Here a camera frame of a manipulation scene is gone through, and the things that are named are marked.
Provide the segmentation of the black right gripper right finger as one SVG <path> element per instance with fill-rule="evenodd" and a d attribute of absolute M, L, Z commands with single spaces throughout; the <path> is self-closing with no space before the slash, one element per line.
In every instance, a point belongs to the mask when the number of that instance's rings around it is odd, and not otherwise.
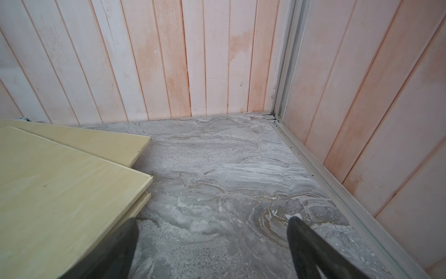
<path fill-rule="evenodd" d="M 300 218 L 293 216 L 287 226 L 287 240 L 296 274 L 300 279 L 366 279 Z"/>

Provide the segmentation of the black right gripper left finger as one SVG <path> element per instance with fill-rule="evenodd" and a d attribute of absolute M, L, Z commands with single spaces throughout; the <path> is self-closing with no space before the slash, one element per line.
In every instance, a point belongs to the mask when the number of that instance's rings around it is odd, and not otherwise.
<path fill-rule="evenodd" d="M 130 272 L 138 237 L 136 219 L 126 220 L 61 278 L 126 279 Z"/>

